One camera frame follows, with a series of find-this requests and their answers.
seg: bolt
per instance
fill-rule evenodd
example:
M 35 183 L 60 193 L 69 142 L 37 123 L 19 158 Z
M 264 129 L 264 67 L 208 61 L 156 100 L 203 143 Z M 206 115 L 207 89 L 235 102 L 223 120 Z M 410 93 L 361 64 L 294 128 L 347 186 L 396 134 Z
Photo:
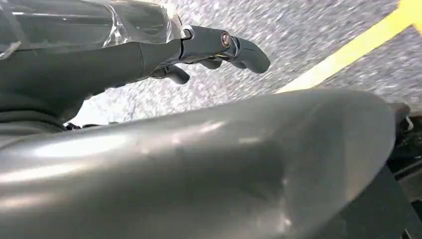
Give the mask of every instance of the bolt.
M 188 29 L 184 29 L 183 32 L 185 33 L 186 37 L 184 38 L 185 40 L 189 40 L 192 38 L 192 34 Z
M 223 32 L 221 34 L 221 44 L 225 48 L 229 48 L 231 46 L 231 37 L 227 32 Z

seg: clear plastic wrap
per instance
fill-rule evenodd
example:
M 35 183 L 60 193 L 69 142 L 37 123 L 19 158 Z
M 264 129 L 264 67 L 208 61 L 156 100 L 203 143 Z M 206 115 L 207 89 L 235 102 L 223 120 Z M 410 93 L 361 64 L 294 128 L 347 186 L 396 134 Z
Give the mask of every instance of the clear plastic wrap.
M 0 0 L 1 58 L 11 50 L 103 48 L 185 37 L 174 6 L 143 0 Z

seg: black plastic part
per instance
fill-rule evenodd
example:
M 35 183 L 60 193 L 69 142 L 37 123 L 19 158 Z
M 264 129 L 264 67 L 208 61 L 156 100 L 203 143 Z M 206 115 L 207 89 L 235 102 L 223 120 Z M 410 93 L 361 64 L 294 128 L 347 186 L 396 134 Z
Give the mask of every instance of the black plastic part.
M 82 128 L 91 128 L 91 127 L 97 127 L 97 126 L 102 126 L 101 124 L 95 124 L 95 123 L 89 123 L 89 124 L 84 124 L 82 126 Z
M 56 128 L 65 129 L 63 124 L 58 122 L 55 117 L 37 111 L 7 111 L 0 113 L 0 123 L 30 121 L 42 122 L 54 126 Z
M 188 73 L 186 73 L 184 70 L 180 69 L 177 66 L 168 67 L 167 77 L 172 79 L 173 82 L 180 85 L 186 84 L 191 78 Z
M 12 144 L 7 126 L 2 239 L 303 239 L 372 181 L 395 136 L 381 99 L 340 89 Z
M 422 221 L 422 201 L 418 200 L 412 203 L 412 206 L 415 209 L 415 212 L 417 213 L 419 219 Z
M 142 77 L 146 78 L 157 68 L 178 63 L 182 45 L 179 39 L 175 39 L 166 44 L 140 43 L 139 47 L 144 63 Z
M 234 37 L 234 39 L 237 40 L 240 54 L 231 61 L 232 63 L 242 63 L 254 73 L 264 73 L 268 70 L 271 62 L 257 45 L 242 38 Z
M 408 200 L 415 202 L 422 199 L 422 114 L 415 112 L 409 117 L 413 128 L 408 131 L 406 120 L 400 123 L 396 146 L 387 163 Z
M 241 63 L 241 62 L 232 62 L 231 63 L 233 66 L 239 68 L 239 69 L 246 69 L 247 67 L 245 66 L 245 64 Z
M 215 70 L 215 69 L 218 69 L 221 66 L 222 61 L 220 61 L 220 60 L 214 61 L 214 60 L 211 60 L 211 59 L 204 59 L 204 60 L 199 61 L 199 63 L 201 65 L 207 67 L 208 69 Z
M 195 62 L 225 52 L 227 48 L 221 44 L 221 34 L 224 30 L 192 26 L 194 38 L 183 40 L 181 62 Z
M 421 221 L 387 167 L 340 217 L 345 222 L 344 239 L 398 239 L 404 230 L 413 239 L 422 237 Z
M 81 129 L 81 127 L 78 126 L 78 125 L 76 125 L 76 124 L 73 124 L 73 123 L 69 122 L 66 125 L 66 129 L 67 130 L 76 130 L 76 129 Z
M 397 124 L 402 122 L 410 114 L 410 107 L 405 103 L 390 103 L 389 105 L 394 112 Z

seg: gray fairing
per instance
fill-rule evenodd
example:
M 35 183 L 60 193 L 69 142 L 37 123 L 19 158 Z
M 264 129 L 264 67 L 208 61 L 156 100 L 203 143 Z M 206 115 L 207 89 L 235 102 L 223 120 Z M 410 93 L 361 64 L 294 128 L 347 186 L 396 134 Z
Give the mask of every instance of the gray fairing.
M 371 182 L 395 138 L 388 105 L 349 90 L 2 132 L 2 239 L 307 238 Z

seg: yellow road marking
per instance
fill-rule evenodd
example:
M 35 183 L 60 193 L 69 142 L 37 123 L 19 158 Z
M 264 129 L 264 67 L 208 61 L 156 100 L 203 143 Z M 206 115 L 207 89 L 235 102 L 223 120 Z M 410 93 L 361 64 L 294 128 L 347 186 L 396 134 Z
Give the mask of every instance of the yellow road marking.
M 406 17 L 422 35 L 422 0 L 401 0 L 399 9 L 406 12 Z
M 399 8 L 276 93 L 312 88 L 414 25 L 422 34 L 422 0 L 402 0 Z

